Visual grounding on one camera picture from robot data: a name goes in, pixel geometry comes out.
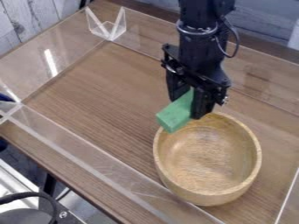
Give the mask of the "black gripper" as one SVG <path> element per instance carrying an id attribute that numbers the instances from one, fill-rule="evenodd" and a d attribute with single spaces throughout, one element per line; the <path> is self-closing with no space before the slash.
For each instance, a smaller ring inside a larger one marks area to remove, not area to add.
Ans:
<path id="1" fill-rule="evenodd" d="M 191 118 L 201 119 L 221 105 L 231 85 L 221 68 L 228 44 L 228 27 L 216 22 L 213 27 L 195 28 L 176 23 L 179 45 L 164 44 L 161 66 L 169 100 L 176 101 L 193 88 Z"/>

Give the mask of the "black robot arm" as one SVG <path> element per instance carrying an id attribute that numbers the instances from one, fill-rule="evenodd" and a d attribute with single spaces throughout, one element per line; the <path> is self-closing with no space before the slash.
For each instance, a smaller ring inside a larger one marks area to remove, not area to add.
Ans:
<path id="1" fill-rule="evenodd" d="M 227 19 L 236 0 L 179 0 L 176 22 L 179 44 L 163 45 L 168 95 L 176 101 L 192 92 L 191 118 L 204 117 L 227 98 L 231 80 L 221 63 L 236 54 L 227 52 L 228 38 L 239 35 Z"/>

